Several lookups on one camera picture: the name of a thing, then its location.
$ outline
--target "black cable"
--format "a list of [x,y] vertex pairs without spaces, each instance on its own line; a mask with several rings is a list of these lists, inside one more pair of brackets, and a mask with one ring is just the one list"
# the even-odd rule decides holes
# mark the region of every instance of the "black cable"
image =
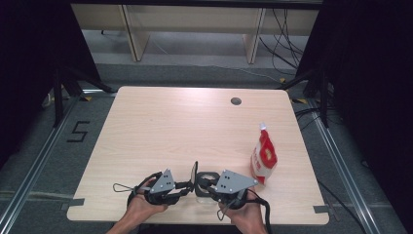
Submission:
[[338,203],[340,203],[340,205],[341,205],[341,206],[352,216],[352,218],[356,221],[356,223],[358,224],[358,226],[361,228],[361,231],[362,231],[364,234],[366,234],[364,227],[362,226],[362,224],[361,224],[361,222],[358,220],[358,218],[355,216],[355,214],[353,214],[353,212],[350,211],[350,209],[349,209],[346,205],[344,205],[344,203],[343,203],[330,189],[328,189],[328,187],[325,186],[325,184],[323,184],[323,183],[322,183],[321,181],[319,181],[318,179],[317,179],[317,183],[318,183],[319,185],[321,185],[328,193],[330,193],[331,196],[333,196],[333,197],[337,200]]
[[270,204],[262,199],[255,191],[247,189],[249,192],[253,193],[257,198],[255,200],[246,201],[246,203],[258,203],[265,207],[265,227],[267,229],[268,234],[273,234],[273,230],[271,228],[270,223]]
[[319,111],[319,108],[303,109],[303,110],[299,110],[299,111],[295,112],[294,114],[295,114],[295,117],[298,117],[298,116],[302,116],[304,114],[307,114],[307,113],[310,113],[310,112],[313,112],[313,111]]
[[297,113],[297,114],[295,115],[295,117],[298,117],[298,118],[297,118],[297,122],[300,121],[300,119],[301,119],[304,115],[306,115],[306,114],[308,114],[308,113],[311,113],[311,112],[313,112],[313,111],[319,111],[319,108],[310,108],[310,109],[303,110],[302,113]]
[[[274,11],[274,9],[273,9],[273,14],[274,14],[274,17],[275,17],[275,19],[276,19],[276,21],[277,21],[277,24],[279,25],[280,32],[281,32],[278,39],[277,39],[276,35],[273,35],[274,38],[277,40],[276,47],[278,46],[278,44],[280,44],[280,45],[281,45],[282,47],[284,47],[285,49],[291,50],[291,48],[286,47],[286,46],[280,41],[280,40],[282,39],[282,36],[284,36],[283,29],[286,27],[286,24],[287,24],[286,19],[284,20],[284,23],[283,23],[283,25],[281,26],[281,24],[280,24],[280,22],[279,22],[279,19],[277,18],[277,15],[276,15],[276,12]],[[301,51],[300,49],[298,49],[298,51],[295,51],[295,50],[293,50],[293,51],[294,51],[295,53],[300,54],[300,55],[303,54],[303,51]]]
[[320,117],[320,116],[317,116],[317,117],[314,118],[312,121],[310,121],[309,123],[307,123],[307,125],[304,126],[303,128],[301,128],[300,131],[303,131],[304,129],[306,129],[307,127],[309,127],[309,125],[310,125],[311,123],[313,123],[314,121],[316,121],[319,117]]
[[279,69],[277,69],[276,68],[276,65],[274,64],[274,54],[272,55],[272,57],[271,57],[271,62],[272,62],[272,64],[273,64],[273,67],[274,67],[274,69],[276,70],[276,71],[278,71],[279,73],[281,73],[281,74],[284,74],[284,75],[291,75],[291,76],[294,76],[295,74],[292,74],[292,73],[288,73],[288,72],[283,72],[283,71],[280,71]]
[[287,48],[287,47],[286,47],[283,43],[281,43],[281,42],[280,42],[280,45],[282,45],[282,46],[283,46],[284,48],[286,48],[287,50],[290,50],[290,51],[292,51],[292,52],[294,52],[294,53],[298,53],[298,54],[302,55],[304,52],[303,52],[301,49],[299,49],[298,47],[296,47],[296,46],[289,40],[289,34],[288,34],[288,30],[287,30],[288,24],[287,24],[287,20],[286,20],[286,17],[287,17],[287,9],[284,9],[284,22],[283,22],[283,25],[280,24],[279,18],[277,17],[276,12],[275,12],[274,9],[273,9],[273,15],[274,15],[274,18],[276,19],[277,24],[279,25],[279,28],[280,28],[280,31],[281,31],[280,37],[279,37],[279,40],[278,40],[278,41],[280,41],[281,37],[283,36],[283,37],[285,38],[285,41],[288,43],[289,48]]
[[327,119],[328,119],[331,123],[333,123],[333,124],[336,124],[336,125],[344,125],[343,123],[338,123],[338,122],[336,122],[336,121],[331,120],[330,118],[328,118],[328,115],[327,115]]
[[297,66],[292,64],[291,62],[287,61],[285,58],[281,57],[280,55],[278,55],[275,51],[271,50],[267,44],[264,43],[264,41],[262,40],[261,37],[259,37],[259,40],[261,41],[261,43],[265,46],[265,48],[267,48],[267,50],[273,54],[274,56],[276,56],[277,58],[281,59],[283,62],[287,63],[288,65],[290,65],[292,68],[297,69]]

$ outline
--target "gray carpet floor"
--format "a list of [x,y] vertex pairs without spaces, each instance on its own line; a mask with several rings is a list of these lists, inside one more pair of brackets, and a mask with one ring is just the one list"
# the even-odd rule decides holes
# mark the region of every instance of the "gray carpet floor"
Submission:
[[[219,67],[199,66],[156,66],[156,65],[109,65],[98,64],[102,81],[113,87],[121,86],[165,86],[165,87],[211,87],[274,89],[280,78],[292,79],[290,75],[280,75],[274,69],[246,69],[246,71]],[[303,82],[288,90],[291,98],[303,98]],[[82,83],[85,89],[93,88]],[[110,222],[73,222],[66,217],[66,207],[75,193],[89,157],[94,149],[104,120],[108,114],[113,97],[93,96],[90,101],[79,101],[68,117],[68,122],[49,158],[43,172],[25,202],[11,233],[104,233],[113,223]],[[292,103],[295,111],[309,108],[305,103]],[[328,112],[330,131],[345,158],[353,177],[367,201],[382,233],[406,233],[386,196],[367,167],[361,164],[362,155],[353,142],[340,117],[333,110]],[[88,132],[83,142],[68,142],[80,136],[72,130],[78,121],[89,121],[81,125],[80,131]],[[0,172],[0,209],[4,209],[13,192],[19,188],[32,162],[46,141],[54,122],[54,107],[51,105],[39,112],[35,124],[21,144],[20,151],[12,155]],[[355,213],[354,207],[339,177],[331,156],[323,142],[312,114],[299,119],[302,135],[317,178],[333,191],[340,200]],[[324,226],[284,226],[275,225],[274,231],[283,233],[363,233],[349,213],[325,189],[320,188],[324,201],[330,201],[337,212]],[[157,227],[162,230],[176,230],[194,233],[193,227],[176,225]],[[202,233],[237,233],[236,229],[225,227],[203,228]]]

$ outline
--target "hand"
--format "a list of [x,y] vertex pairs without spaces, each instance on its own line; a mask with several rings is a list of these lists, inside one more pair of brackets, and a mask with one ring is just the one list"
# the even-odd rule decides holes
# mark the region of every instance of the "hand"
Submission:
[[124,216],[107,232],[107,234],[129,233],[150,216],[164,212],[167,208],[167,205],[155,206],[149,204],[143,195],[137,194],[131,199]]
[[[255,198],[256,197],[252,192],[247,191],[247,200],[253,200]],[[219,203],[218,205],[221,211],[225,211],[225,206],[223,204]],[[262,220],[261,205],[257,203],[246,203],[238,210],[228,209],[225,215],[231,218],[231,223],[235,224],[243,234],[267,233]]]

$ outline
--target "finger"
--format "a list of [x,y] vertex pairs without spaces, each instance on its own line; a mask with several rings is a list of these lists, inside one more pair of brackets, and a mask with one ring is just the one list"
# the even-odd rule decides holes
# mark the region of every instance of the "finger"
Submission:
[[146,181],[144,184],[142,184],[142,186],[137,189],[137,194],[144,194],[145,191],[148,191],[150,189],[150,187],[148,187],[149,183],[152,182],[153,180],[155,180],[155,178],[150,178],[148,181]]
[[219,207],[219,209],[221,210],[221,212],[225,209],[225,205],[224,204],[222,204],[222,203],[218,203],[218,207]]
[[156,213],[162,213],[167,210],[167,205],[154,205]]
[[246,193],[246,199],[248,199],[248,200],[255,199],[257,196],[253,192],[255,192],[255,188],[254,187],[249,187],[248,191]]
[[133,200],[135,200],[135,199],[146,202],[145,197],[143,195],[140,195],[140,194],[136,194],[136,196],[133,197]]

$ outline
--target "metal frame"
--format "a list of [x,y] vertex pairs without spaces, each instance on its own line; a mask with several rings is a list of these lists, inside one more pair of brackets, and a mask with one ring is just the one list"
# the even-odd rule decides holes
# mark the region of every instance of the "metal frame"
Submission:
[[[43,0],[46,3],[56,1]],[[319,10],[323,0],[63,0],[61,3]]]
[[45,167],[53,148],[55,147],[60,133],[66,125],[67,118],[78,100],[78,97],[73,97],[70,99],[64,111],[63,119],[56,127],[52,129],[48,139],[24,178],[24,181],[21,183],[19,189],[16,191],[5,211],[2,213],[0,218],[0,233],[9,233],[18,218],[19,212],[21,211],[39,175],[42,173],[42,170]]
[[[317,105],[313,99],[309,99],[309,105],[311,108],[317,108]],[[330,133],[330,130],[328,130],[328,128],[324,126],[323,122],[318,118],[318,115],[316,113],[313,112],[313,116],[316,118],[317,127],[319,129],[321,137],[324,140],[325,145],[327,146],[331,159],[333,160],[337,172],[347,190],[347,193],[349,194],[349,197],[352,200],[353,205],[355,206],[358,217],[360,218],[361,224],[363,225],[366,233],[381,233],[377,222],[374,219],[373,213],[370,211],[370,208],[361,195],[357,184],[352,174],[350,173],[349,168],[347,167],[346,162],[344,161],[333,136]]]

